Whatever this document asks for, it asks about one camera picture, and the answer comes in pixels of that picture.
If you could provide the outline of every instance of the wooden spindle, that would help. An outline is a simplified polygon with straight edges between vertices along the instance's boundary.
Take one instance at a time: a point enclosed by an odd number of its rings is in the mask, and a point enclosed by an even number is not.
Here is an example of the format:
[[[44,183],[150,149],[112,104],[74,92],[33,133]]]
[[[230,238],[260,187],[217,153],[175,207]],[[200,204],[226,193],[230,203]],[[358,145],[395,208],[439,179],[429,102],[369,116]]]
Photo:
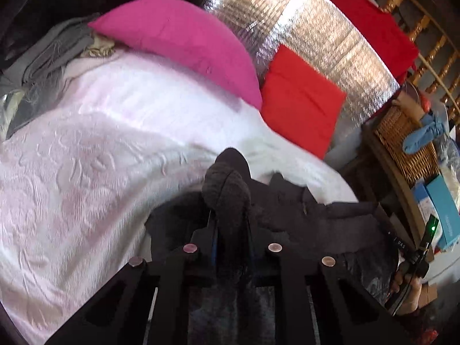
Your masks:
[[[444,46],[446,41],[447,41],[447,37],[445,35],[441,36],[440,40],[436,43],[434,48],[428,53],[428,56],[425,57],[425,59],[426,59],[426,61],[428,63],[431,64],[433,62],[434,57],[436,56],[436,54],[438,54],[439,50]],[[409,79],[410,82],[413,85],[417,85],[419,80],[421,79],[421,77],[425,73],[425,71],[426,71],[426,66],[421,64],[419,66],[419,68],[417,69],[417,71],[414,73],[414,75],[411,76],[411,78]]]
[[[420,53],[419,53],[418,57],[419,57],[420,61],[422,61],[422,63],[426,66],[426,68],[433,74],[434,79],[436,79],[438,81],[438,83],[441,85],[441,87],[446,91],[447,96],[450,98],[450,101],[452,101],[452,103],[454,105],[454,108],[457,109],[457,112],[460,115],[460,107],[457,105],[457,103],[455,102],[455,99],[452,97],[452,93],[450,93],[449,88],[446,87],[446,85],[441,80],[439,75],[436,74],[436,71],[433,70],[431,65],[426,61],[425,58],[423,58],[423,56]]]
[[[402,2],[403,0],[388,0],[385,6],[382,8],[382,11],[391,13],[395,9],[395,7],[401,5]]]
[[[409,32],[408,38],[410,41],[414,42],[417,39],[417,36],[422,32],[423,29],[427,28],[430,23],[430,18],[428,16],[423,16],[420,21],[417,22],[414,29]]]
[[[448,59],[446,65],[442,68],[441,72],[438,74],[439,79],[443,80],[447,73],[449,72],[451,66],[454,64],[455,60],[457,59],[457,52],[455,51]],[[439,82],[435,79],[432,84],[425,90],[427,93],[436,92],[438,89]]]
[[[460,115],[454,117],[454,123],[457,127],[460,125]]]
[[[457,88],[457,85],[459,85],[459,83],[460,83],[460,73],[457,75],[457,77],[455,78],[455,80],[452,82],[452,84],[449,87],[450,94],[454,93],[454,90]],[[448,100],[449,100],[449,95],[446,93],[442,97],[441,101],[444,102],[445,104],[447,104]]]
[[[454,93],[455,88],[457,88],[457,85],[460,83],[460,73],[457,75],[455,80],[452,82],[452,84],[449,87],[449,92],[450,94]],[[447,101],[444,101],[445,97],[449,98],[448,94],[446,93],[444,97],[441,99],[442,102],[447,103]],[[455,103],[460,106],[460,96],[458,96],[455,99]],[[447,110],[447,116],[449,119],[452,119],[454,116],[458,114],[457,109],[452,105],[449,110]]]

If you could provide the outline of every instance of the pillowcase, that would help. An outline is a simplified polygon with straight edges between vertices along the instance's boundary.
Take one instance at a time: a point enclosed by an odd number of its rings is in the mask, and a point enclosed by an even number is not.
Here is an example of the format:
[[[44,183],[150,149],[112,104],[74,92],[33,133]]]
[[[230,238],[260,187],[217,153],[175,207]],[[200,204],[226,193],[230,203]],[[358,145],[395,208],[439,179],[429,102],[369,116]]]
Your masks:
[[[89,23],[131,48],[156,53],[212,80],[260,110],[251,57],[215,16],[183,0],[134,0]]]
[[[346,93],[281,45],[262,87],[261,115],[273,131],[323,159]]]

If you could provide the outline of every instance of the plastic bag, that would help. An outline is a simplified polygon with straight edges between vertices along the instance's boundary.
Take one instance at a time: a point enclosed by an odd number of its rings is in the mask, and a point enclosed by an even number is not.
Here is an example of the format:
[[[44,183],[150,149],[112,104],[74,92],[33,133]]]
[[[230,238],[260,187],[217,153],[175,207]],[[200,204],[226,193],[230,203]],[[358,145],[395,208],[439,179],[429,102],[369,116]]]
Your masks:
[[[445,248],[442,252],[443,253],[452,253],[455,249],[455,247],[459,244],[460,242],[460,237],[457,239],[456,242],[454,242],[451,246],[449,246],[448,248]]]
[[[441,174],[444,177],[444,181],[446,182],[447,188],[454,199],[455,206],[457,210],[460,209],[460,183],[457,180],[457,176],[455,172],[446,166],[441,166],[440,168]]]
[[[433,140],[440,167],[447,167],[460,180],[460,153],[457,143],[444,134]]]

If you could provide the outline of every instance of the wicker basket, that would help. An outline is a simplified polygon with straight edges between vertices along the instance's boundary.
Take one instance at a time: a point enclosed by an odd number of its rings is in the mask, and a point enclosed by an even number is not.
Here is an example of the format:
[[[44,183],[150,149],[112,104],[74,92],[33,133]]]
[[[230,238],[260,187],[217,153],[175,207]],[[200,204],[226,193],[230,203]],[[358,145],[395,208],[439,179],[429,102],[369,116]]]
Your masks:
[[[374,131],[410,187],[421,177],[427,180],[439,174],[438,158],[433,143],[429,143],[415,154],[403,152],[403,141],[406,136],[420,127],[419,122],[412,120],[399,107],[392,106]]]

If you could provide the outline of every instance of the reflective foil insulation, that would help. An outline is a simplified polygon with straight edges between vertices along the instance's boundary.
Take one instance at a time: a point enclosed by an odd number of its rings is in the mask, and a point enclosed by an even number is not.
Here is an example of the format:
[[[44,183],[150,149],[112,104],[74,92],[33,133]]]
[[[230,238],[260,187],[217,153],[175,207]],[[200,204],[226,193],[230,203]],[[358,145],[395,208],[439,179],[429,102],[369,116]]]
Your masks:
[[[261,83],[284,44],[347,93],[331,147],[399,88],[380,57],[330,0],[204,0],[202,7],[243,42]]]

